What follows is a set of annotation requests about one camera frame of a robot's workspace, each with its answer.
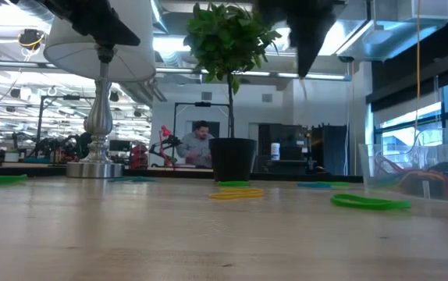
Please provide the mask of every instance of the green rubber band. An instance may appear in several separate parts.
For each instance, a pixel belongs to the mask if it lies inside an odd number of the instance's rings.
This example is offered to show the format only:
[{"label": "green rubber band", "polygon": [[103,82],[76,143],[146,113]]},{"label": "green rubber band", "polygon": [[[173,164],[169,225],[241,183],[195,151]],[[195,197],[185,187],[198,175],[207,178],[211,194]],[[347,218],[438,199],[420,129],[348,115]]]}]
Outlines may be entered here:
[{"label": "green rubber band", "polygon": [[11,184],[11,183],[17,183],[23,180],[28,180],[27,175],[22,176],[0,176],[0,185],[1,184]]},{"label": "green rubber band", "polygon": [[248,187],[249,182],[246,181],[231,181],[231,182],[219,182],[220,187]]},{"label": "green rubber band", "polygon": [[378,198],[359,197],[350,194],[335,194],[330,202],[336,206],[348,208],[363,208],[369,210],[391,210],[411,208],[409,201],[392,201]]},{"label": "green rubber band", "polygon": [[331,184],[333,187],[348,187],[348,186],[350,186],[350,183],[345,183],[345,182],[317,182],[317,183],[327,183],[327,184]]}]

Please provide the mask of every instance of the white lampshade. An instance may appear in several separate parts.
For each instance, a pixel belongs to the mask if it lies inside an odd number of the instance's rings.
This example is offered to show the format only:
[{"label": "white lampshade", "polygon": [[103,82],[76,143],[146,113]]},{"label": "white lampshade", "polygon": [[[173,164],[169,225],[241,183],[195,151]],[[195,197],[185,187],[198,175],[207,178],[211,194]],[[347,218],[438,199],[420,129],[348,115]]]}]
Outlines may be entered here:
[{"label": "white lampshade", "polygon": [[[112,82],[146,80],[155,75],[153,25],[150,0],[110,0],[120,20],[139,38],[139,46],[115,46],[115,57],[109,64]],[[91,79],[99,78],[100,61],[92,36],[82,36],[71,23],[54,19],[45,45],[45,58],[69,73]]]}]

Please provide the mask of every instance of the wooden table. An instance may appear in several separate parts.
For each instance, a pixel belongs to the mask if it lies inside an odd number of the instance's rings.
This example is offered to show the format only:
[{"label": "wooden table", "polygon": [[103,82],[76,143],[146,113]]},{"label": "wooden table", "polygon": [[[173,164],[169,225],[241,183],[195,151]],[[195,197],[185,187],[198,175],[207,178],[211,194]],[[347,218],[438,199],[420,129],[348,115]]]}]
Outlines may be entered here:
[{"label": "wooden table", "polygon": [[213,201],[211,180],[0,187],[0,280],[448,280],[448,203],[371,212],[253,184],[263,199]]}]

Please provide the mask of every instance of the bottle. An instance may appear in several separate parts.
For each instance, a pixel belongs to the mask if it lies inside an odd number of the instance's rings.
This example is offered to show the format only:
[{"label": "bottle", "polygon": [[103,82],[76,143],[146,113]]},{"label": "bottle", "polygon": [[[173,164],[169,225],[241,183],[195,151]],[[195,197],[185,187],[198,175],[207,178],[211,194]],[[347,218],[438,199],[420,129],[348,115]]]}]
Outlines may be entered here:
[{"label": "bottle", "polygon": [[271,144],[271,160],[279,160],[279,144],[272,143]]}]

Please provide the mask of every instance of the transparent container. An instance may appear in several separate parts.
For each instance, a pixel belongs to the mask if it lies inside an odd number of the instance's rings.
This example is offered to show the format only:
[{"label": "transparent container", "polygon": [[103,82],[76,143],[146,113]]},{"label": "transparent container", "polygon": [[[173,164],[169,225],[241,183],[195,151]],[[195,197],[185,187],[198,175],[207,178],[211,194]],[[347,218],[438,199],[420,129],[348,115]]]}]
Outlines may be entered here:
[{"label": "transparent container", "polygon": [[448,200],[448,129],[420,132],[414,145],[360,144],[366,190]]}]

